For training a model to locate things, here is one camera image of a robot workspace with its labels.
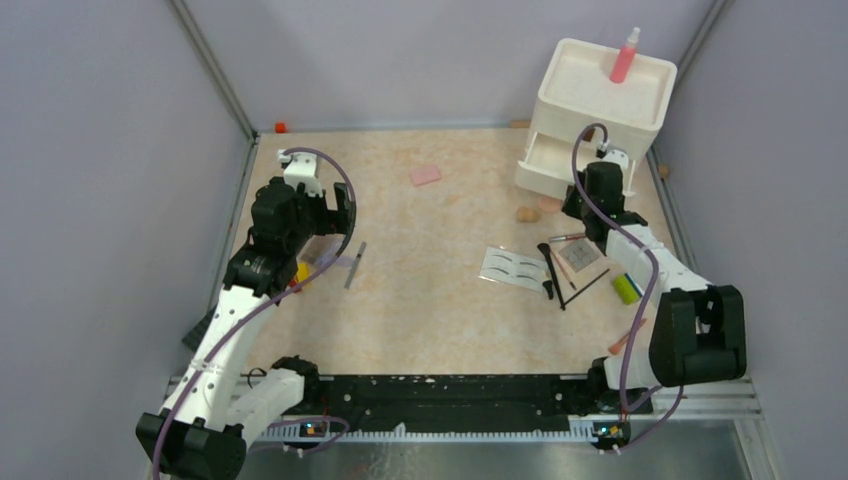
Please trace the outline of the white drawer organizer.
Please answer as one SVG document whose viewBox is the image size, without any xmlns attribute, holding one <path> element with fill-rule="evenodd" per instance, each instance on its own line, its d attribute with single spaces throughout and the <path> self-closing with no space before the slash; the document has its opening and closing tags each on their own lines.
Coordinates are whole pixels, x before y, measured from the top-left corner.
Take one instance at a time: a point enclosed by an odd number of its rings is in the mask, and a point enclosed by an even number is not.
<svg viewBox="0 0 848 480">
<path fill-rule="evenodd" d="M 525 157 L 517 163 L 517 186 L 562 199 L 573 183 L 575 139 L 598 122 L 607 127 L 611 146 L 629 156 L 625 194 L 635 194 L 635 171 L 663 126 L 678 69 L 637 54 L 616 84 L 609 75 L 617 56 L 617 49 L 590 42 L 558 42 L 537 93 Z"/>
</svg>

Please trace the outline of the pink spray bottle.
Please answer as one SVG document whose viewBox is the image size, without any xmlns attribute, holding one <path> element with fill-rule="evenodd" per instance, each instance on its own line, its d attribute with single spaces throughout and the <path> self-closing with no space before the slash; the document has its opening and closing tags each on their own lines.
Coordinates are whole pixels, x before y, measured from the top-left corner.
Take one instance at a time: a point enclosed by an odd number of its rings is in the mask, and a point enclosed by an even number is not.
<svg viewBox="0 0 848 480">
<path fill-rule="evenodd" d="M 612 83 L 622 84 L 626 80 L 637 54 L 640 34 L 641 29 L 639 27 L 634 27 L 625 40 L 625 43 L 619 49 L 609 75 L 609 80 Z"/>
</svg>

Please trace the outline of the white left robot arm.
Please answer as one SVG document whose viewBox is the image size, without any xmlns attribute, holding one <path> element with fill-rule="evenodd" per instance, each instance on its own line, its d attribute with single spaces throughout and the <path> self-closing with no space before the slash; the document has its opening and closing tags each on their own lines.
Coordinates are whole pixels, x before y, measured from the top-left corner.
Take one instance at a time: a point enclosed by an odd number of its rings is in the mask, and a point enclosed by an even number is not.
<svg viewBox="0 0 848 480">
<path fill-rule="evenodd" d="M 278 415 L 308 413 L 319 404 L 317 366 L 283 357 L 238 400 L 232 398 L 262 326 L 294 293 L 297 257 L 314 236 L 351 237 L 356 220 L 348 180 L 334 185 L 337 207 L 280 177 L 256 193 L 253 224 L 228 262 L 214 313 L 183 378 L 160 411 L 145 413 L 136 436 L 153 478 L 233 479 L 248 447 Z"/>
</svg>

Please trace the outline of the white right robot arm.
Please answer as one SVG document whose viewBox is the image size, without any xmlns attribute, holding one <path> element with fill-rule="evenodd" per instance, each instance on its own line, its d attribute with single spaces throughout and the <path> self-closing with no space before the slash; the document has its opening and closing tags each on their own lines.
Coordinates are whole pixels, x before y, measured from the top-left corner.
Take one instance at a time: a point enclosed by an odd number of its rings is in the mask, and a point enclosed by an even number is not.
<svg viewBox="0 0 848 480">
<path fill-rule="evenodd" d="M 695 274 L 659 241 L 646 220 L 624 207 L 619 165 L 596 161 L 578 173 L 564 213 L 582 221 L 589 241 L 623 268 L 626 286 L 656 309 L 647 348 L 594 361 L 586 385 L 589 404 L 612 412 L 627 389 L 675 387 L 734 380 L 747 368 L 744 301 L 732 285 Z"/>
</svg>

